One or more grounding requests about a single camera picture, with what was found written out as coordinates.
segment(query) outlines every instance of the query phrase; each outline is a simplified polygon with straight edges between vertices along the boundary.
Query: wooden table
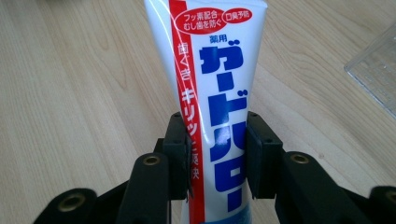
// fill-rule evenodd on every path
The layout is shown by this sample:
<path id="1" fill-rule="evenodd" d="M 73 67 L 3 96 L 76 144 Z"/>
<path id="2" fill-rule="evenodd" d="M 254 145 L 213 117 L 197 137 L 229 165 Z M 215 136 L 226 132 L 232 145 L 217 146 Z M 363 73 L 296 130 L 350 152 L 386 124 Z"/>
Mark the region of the wooden table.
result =
<path id="1" fill-rule="evenodd" d="M 339 185 L 396 186 L 396 120 L 343 69 L 396 20 L 396 2 L 268 4 L 250 110 Z M 0 223 L 127 180 L 177 111 L 165 83 L 143 0 L 0 1 Z M 252 204 L 254 223 L 277 223 L 273 201 Z"/>

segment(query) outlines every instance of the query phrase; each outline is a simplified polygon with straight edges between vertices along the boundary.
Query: wood grain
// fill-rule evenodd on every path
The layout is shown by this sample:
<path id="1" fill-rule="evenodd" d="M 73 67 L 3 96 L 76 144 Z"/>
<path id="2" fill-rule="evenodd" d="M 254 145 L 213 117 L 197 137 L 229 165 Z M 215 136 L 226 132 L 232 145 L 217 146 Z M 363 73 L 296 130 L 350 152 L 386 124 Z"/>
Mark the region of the wood grain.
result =
<path id="1" fill-rule="evenodd" d="M 341 186 L 396 186 L 396 120 L 343 69 L 396 2 L 267 2 L 250 109 Z M 128 179 L 177 111 L 165 83 L 143 0 L 0 1 L 0 223 Z M 274 202 L 252 204 L 254 223 L 277 223 Z"/>

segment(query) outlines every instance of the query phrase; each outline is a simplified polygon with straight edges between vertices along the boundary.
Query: table surface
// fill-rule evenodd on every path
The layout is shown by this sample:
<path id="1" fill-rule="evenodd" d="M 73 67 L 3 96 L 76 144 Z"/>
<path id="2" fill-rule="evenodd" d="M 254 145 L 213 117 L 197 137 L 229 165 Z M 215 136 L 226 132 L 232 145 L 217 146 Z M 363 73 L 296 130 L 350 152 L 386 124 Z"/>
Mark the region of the table surface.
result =
<path id="1" fill-rule="evenodd" d="M 339 185 L 396 186 L 396 120 L 344 71 L 395 22 L 396 2 L 268 5 L 250 110 Z M 0 223 L 127 180 L 177 111 L 165 83 L 143 0 L 0 1 Z M 252 202 L 254 223 L 277 223 L 273 206 Z"/>

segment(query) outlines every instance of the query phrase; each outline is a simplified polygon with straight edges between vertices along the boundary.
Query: transparent plastic object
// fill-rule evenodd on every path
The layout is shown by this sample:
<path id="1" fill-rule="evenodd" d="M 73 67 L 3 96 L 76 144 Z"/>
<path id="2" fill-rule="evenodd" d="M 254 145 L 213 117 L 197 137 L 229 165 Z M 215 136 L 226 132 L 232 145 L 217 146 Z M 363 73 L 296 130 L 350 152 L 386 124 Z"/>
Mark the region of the transparent plastic object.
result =
<path id="1" fill-rule="evenodd" d="M 396 23 L 345 70 L 396 119 Z"/>

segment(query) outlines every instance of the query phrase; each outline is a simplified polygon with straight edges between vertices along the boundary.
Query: white toothpaste tube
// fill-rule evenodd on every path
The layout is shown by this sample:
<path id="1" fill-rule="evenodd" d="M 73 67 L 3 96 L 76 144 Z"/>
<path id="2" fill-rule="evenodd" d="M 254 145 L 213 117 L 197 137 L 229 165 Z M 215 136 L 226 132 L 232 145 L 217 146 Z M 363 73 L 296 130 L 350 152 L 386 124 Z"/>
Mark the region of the white toothpaste tube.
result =
<path id="1" fill-rule="evenodd" d="M 267 4 L 145 0 L 148 21 L 191 136 L 182 223 L 251 223 L 245 132 Z"/>

